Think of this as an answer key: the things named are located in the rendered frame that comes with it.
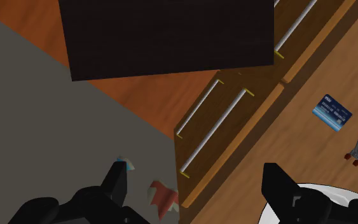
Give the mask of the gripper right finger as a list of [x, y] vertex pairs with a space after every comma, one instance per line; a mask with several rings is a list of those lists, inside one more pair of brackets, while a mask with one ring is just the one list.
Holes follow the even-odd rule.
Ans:
[[358, 224], [358, 199], [341, 206], [321, 191], [300, 187], [276, 163], [264, 164], [261, 193], [278, 224]]

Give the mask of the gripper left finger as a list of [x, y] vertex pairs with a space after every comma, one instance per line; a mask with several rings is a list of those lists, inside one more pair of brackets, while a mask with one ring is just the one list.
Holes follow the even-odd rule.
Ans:
[[62, 205], [53, 197], [40, 197], [25, 202], [8, 224], [60, 224], [86, 219], [90, 224], [150, 224], [129, 206], [127, 195], [127, 163], [116, 161], [99, 186], [78, 190]]

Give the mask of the white bowl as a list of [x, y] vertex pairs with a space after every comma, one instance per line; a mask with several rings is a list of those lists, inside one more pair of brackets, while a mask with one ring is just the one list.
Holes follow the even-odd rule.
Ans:
[[[300, 187], [311, 188], [318, 191], [321, 191], [323, 194], [327, 195], [333, 202], [347, 207], [349, 202], [353, 199], [358, 199], [358, 193], [344, 188], [338, 188], [335, 186], [329, 185], [320, 185], [313, 183], [298, 183]], [[269, 203], [266, 203], [258, 224], [278, 224], [279, 219], [274, 213], [273, 209], [270, 207]]]

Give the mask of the brown wooden chest of drawers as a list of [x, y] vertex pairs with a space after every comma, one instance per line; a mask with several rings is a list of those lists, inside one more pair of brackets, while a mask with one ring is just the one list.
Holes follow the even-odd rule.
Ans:
[[[335, 132], [312, 113], [329, 94], [351, 119]], [[358, 19], [340, 39], [259, 141], [239, 148], [199, 198], [180, 210], [179, 224], [258, 224], [265, 206], [263, 165], [275, 162], [295, 181], [358, 192], [358, 166], [344, 156], [358, 138]]]

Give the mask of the grey rug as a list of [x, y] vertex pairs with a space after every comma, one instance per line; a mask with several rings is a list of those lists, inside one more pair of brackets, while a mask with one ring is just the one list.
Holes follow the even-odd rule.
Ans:
[[134, 165], [125, 204], [178, 224], [148, 202], [154, 180], [177, 186], [173, 141], [0, 22], [0, 224], [33, 198], [101, 184], [118, 157]]

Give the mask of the blue card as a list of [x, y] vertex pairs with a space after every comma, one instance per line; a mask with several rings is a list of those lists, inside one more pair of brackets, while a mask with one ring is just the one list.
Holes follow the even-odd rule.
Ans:
[[312, 113], [336, 132], [352, 117], [352, 113], [329, 94], [319, 101]]

